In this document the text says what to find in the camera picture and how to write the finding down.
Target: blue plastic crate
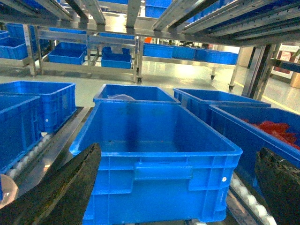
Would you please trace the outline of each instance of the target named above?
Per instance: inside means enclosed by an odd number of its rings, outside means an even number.
[[[50,62],[81,65],[86,53],[86,45],[61,42],[48,54],[48,59]]]
[[[197,60],[197,61],[205,61],[205,57],[206,57],[206,49],[196,48],[195,60]]]
[[[105,53],[101,57],[102,67],[131,68],[131,55]]]
[[[106,2],[112,2],[112,3],[119,3],[119,4],[128,4],[128,0],[100,0],[100,1],[106,1]]]
[[[174,97],[181,102],[181,106],[187,108],[206,123],[210,123],[211,112],[209,105],[230,106],[257,106],[271,107],[271,104],[257,101],[248,97],[238,96],[218,90],[197,90],[174,88]]]
[[[105,54],[105,53],[111,54],[111,53],[112,53],[112,48],[111,48],[110,46],[104,46],[104,47],[102,48],[101,54],[103,55],[103,54]]]
[[[0,39],[8,37],[8,31],[0,30]]]
[[[0,173],[6,173],[42,138],[39,97],[0,95]]]
[[[167,7],[157,7],[146,5],[146,17],[159,18]]]
[[[174,46],[172,57],[177,59],[193,60],[195,52],[196,49],[194,48]]]
[[[102,37],[109,37],[109,38],[122,38],[122,39],[131,39],[134,40],[133,35],[126,35],[126,34],[113,34],[113,33],[100,33]]]
[[[255,178],[256,152],[266,147],[300,168],[300,151],[266,132],[244,122],[259,124],[265,120],[283,122],[291,127],[287,130],[297,134],[296,145],[300,146],[300,116],[276,108],[210,106],[211,126],[243,149],[237,172],[258,192]]]
[[[180,105],[97,103],[70,152],[91,143],[102,158],[84,225],[225,219],[242,151]]]
[[[168,7],[172,3],[172,0],[146,0],[146,5]]]
[[[42,132],[56,131],[76,111],[74,83],[15,81],[0,84],[0,94],[40,96]]]
[[[206,62],[236,65],[236,62],[238,60],[238,54],[231,52],[220,52],[210,50],[206,51],[205,54]]]
[[[65,33],[73,33],[73,34],[86,34],[86,31],[84,30],[72,30],[72,29],[63,29],[63,28],[55,28],[55,27],[49,27],[49,30],[65,32]]]
[[[180,104],[177,99],[173,98],[170,94],[158,87],[119,84],[104,84],[99,92],[94,96],[94,102],[122,102],[123,100],[109,98],[110,96],[122,94],[134,98],[135,100],[132,102]]]
[[[173,47],[167,45],[144,44],[144,56],[172,58]]]
[[[130,55],[130,49],[129,48],[122,48],[122,52],[125,55]]]
[[[0,58],[22,60],[28,56],[25,41],[20,38],[0,39]]]
[[[23,29],[22,24],[7,23],[6,27],[7,27],[8,33],[11,37],[25,39],[24,29]],[[34,27],[29,26],[29,28],[30,28],[32,39],[35,39]]]

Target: white roller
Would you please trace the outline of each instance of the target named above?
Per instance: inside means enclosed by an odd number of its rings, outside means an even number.
[[[247,196],[248,195],[248,190],[247,190],[247,188],[246,187],[242,187],[242,186],[240,186],[240,187],[238,187],[237,188],[237,193],[240,195],[240,196],[242,196],[242,197],[244,197],[244,196]]]
[[[274,217],[271,217],[271,216],[263,217],[262,222],[263,222],[264,225],[277,225]]]
[[[261,218],[268,214],[266,208],[263,205],[255,205],[253,211],[257,216]]]
[[[257,204],[257,200],[256,198],[253,196],[253,195],[247,195],[245,198],[245,203],[249,206],[252,206],[252,205],[256,205]]]

